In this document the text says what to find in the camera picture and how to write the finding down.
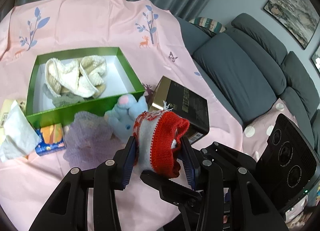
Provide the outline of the red white knitted sock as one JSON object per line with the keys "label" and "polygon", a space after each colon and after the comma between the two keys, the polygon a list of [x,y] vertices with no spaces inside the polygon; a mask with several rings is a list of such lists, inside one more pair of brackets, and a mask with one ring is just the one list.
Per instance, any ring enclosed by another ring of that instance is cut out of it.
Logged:
{"label": "red white knitted sock", "polygon": [[152,171],[167,178],[177,178],[181,169],[177,161],[181,138],[189,125],[189,121],[174,113],[166,101],[161,110],[140,114],[133,126],[138,145],[137,171]]}

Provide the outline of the cream knitted scarf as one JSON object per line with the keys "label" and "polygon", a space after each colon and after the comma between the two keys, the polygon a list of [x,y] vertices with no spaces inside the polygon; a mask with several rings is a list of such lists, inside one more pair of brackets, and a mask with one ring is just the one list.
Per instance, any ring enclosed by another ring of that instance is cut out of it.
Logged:
{"label": "cream knitted scarf", "polygon": [[46,85],[54,97],[72,92],[83,98],[98,98],[106,89],[106,73],[106,60],[97,55],[73,59],[67,64],[52,58],[45,66]]}

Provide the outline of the framed landscape painting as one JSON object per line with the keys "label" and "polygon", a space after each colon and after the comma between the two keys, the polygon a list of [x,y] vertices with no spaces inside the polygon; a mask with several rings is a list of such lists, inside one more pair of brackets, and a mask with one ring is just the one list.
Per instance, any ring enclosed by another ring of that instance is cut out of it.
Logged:
{"label": "framed landscape painting", "polygon": [[306,49],[319,24],[319,14],[310,0],[268,0],[263,9]]}

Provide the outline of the green cardboard box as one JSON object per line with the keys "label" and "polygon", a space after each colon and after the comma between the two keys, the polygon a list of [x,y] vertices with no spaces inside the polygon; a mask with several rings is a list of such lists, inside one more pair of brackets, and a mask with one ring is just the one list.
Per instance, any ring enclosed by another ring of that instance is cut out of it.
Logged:
{"label": "green cardboard box", "polygon": [[103,116],[124,94],[144,87],[118,47],[71,49],[38,55],[31,73],[26,117],[34,128],[70,124],[76,113]]}

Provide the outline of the blue orange small box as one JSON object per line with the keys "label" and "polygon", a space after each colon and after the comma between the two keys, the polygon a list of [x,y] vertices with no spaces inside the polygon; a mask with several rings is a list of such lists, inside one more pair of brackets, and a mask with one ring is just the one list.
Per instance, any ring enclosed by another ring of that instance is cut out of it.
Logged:
{"label": "blue orange small box", "polygon": [[35,130],[41,141],[35,147],[35,152],[39,156],[44,156],[54,152],[62,151],[66,148],[63,140],[62,124],[54,124]]}

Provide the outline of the pink polka dot cloth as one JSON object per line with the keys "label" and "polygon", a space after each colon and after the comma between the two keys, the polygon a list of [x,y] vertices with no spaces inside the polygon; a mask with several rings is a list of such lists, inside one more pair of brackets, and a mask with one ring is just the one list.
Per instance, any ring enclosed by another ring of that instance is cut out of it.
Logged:
{"label": "pink polka dot cloth", "polygon": [[284,114],[298,125],[295,116],[291,114],[283,100],[278,99],[268,112],[256,118],[244,129],[242,137],[243,153],[251,156],[255,161],[259,160],[267,147],[268,137],[273,131],[279,114]]}

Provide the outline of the striped cushion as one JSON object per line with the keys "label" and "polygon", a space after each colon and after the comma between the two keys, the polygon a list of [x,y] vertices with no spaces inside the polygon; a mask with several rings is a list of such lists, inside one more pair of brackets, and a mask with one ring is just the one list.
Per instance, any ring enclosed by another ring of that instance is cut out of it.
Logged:
{"label": "striped cushion", "polygon": [[220,22],[206,17],[193,18],[189,20],[189,23],[201,27],[205,30],[211,31],[213,33],[220,33],[226,30],[226,27]]}

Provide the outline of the green knitted cloth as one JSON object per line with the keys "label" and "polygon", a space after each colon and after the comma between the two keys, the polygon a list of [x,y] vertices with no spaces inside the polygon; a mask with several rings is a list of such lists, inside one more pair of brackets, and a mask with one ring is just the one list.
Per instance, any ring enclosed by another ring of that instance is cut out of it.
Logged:
{"label": "green knitted cloth", "polygon": [[62,93],[61,96],[54,97],[46,84],[43,85],[42,90],[46,97],[52,100],[52,103],[56,108],[77,104],[85,101],[83,97],[75,95],[72,92]]}

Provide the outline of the blue plush toy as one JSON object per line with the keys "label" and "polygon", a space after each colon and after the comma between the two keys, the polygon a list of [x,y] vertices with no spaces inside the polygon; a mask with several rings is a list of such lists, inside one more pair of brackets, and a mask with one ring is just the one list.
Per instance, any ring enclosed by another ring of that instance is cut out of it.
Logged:
{"label": "blue plush toy", "polygon": [[132,94],[119,97],[114,107],[105,112],[105,119],[112,128],[113,134],[123,143],[132,135],[136,118],[148,110],[145,96],[138,100]]}

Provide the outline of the purple mesh scrunchie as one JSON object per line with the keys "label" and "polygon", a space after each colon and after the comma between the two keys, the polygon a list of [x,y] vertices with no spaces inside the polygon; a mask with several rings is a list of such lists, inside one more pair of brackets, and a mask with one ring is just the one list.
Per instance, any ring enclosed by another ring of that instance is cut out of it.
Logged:
{"label": "purple mesh scrunchie", "polygon": [[86,111],[76,113],[63,139],[66,144],[63,158],[70,167],[82,170],[97,167],[123,147],[103,117]]}

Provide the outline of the pink printed tablecloth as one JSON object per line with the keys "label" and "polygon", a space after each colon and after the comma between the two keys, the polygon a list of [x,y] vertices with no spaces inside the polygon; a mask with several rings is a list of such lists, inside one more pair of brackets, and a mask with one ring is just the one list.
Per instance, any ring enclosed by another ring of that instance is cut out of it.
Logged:
{"label": "pink printed tablecloth", "polygon": [[[141,83],[155,86],[166,76],[208,101],[209,133],[197,149],[217,141],[242,150],[242,127],[198,75],[185,48],[180,25],[168,11],[156,15],[155,42],[140,46],[149,0],[43,0],[11,10],[1,21],[1,100],[27,97],[38,55],[68,49],[117,46]],[[69,171],[62,152],[1,163],[1,206],[18,230],[28,230],[40,209]]]}

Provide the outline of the grey sofa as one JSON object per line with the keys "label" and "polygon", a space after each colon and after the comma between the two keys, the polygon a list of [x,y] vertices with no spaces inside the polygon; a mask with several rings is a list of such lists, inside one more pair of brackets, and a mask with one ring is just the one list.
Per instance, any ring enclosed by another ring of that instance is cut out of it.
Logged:
{"label": "grey sofa", "polygon": [[281,99],[319,152],[319,93],[294,52],[246,13],[220,33],[178,22],[195,66],[243,129]]}

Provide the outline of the black gold box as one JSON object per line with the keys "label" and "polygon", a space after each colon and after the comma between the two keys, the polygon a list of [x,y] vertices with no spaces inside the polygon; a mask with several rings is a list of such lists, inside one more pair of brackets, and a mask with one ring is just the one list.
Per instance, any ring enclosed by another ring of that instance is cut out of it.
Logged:
{"label": "black gold box", "polygon": [[163,76],[154,90],[148,107],[150,111],[166,107],[190,122],[185,136],[194,144],[209,133],[208,103],[205,98]]}

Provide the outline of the yellow tissue pack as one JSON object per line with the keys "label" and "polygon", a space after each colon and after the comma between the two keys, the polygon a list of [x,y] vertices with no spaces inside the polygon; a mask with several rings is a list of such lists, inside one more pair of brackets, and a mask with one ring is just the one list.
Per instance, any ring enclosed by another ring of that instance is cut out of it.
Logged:
{"label": "yellow tissue pack", "polygon": [[27,157],[41,142],[22,111],[24,102],[5,100],[1,110],[1,161]]}

